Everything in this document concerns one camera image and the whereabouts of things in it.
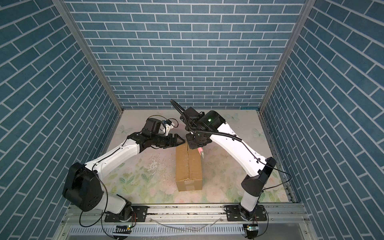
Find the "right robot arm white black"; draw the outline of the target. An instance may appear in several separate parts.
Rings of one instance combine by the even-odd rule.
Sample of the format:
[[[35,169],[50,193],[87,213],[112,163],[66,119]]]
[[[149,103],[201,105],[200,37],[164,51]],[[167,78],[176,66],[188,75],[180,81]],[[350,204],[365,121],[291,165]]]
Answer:
[[[247,173],[241,183],[244,195],[240,202],[241,209],[251,213],[260,198],[276,161],[258,154],[232,130],[227,121],[217,112],[198,113],[188,108],[181,113],[180,119],[189,132],[186,135],[191,149],[197,149],[212,142],[227,151]]]

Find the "pink utility knife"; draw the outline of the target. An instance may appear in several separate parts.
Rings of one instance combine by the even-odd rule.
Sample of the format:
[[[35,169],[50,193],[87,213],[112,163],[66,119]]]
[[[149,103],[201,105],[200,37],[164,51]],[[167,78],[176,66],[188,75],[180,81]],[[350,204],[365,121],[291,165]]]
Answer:
[[[203,148],[198,148],[198,152],[199,152],[200,156],[204,159],[205,158],[204,149]]]

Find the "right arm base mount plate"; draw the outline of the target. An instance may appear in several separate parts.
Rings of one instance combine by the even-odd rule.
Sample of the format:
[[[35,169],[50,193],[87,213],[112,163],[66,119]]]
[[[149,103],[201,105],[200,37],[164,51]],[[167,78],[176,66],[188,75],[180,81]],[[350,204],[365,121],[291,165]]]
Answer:
[[[224,205],[223,209],[227,214],[227,221],[229,222],[266,221],[268,218],[267,212],[263,205],[256,205],[251,212],[247,211],[240,204]]]

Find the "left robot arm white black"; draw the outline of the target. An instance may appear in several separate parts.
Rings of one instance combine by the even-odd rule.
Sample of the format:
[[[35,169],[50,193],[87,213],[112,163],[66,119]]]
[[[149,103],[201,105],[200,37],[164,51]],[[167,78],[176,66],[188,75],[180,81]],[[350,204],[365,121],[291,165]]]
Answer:
[[[148,118],[140,132],[134,132],[109,152],[85,164],[74,163],[67,174],[63,197],[83,212],[93,209],[119,215],[126,220],[131,212],[131,202],[112,195],[104,184],[104,178],[128,159],[147,148],[167,149],[178,147],[185,140],[171,134],[173,123]]]

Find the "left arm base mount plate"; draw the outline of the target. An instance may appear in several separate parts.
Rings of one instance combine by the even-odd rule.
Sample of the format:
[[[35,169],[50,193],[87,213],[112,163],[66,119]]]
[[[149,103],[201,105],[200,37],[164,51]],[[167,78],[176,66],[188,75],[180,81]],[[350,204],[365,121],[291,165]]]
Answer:
[[[106,223],[137,223],[145,222],[148,206],[128,206],[123,209],[119,214],[111,212],[106,213]]]

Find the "brown cardboard express box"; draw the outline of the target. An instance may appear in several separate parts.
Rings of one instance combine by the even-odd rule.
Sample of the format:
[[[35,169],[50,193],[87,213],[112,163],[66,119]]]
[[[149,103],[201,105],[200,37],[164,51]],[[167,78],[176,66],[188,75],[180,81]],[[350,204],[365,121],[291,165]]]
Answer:
[[[176,147],[176,185],[179,192],[199,191],[203,188],[201,155],[187,143]]]

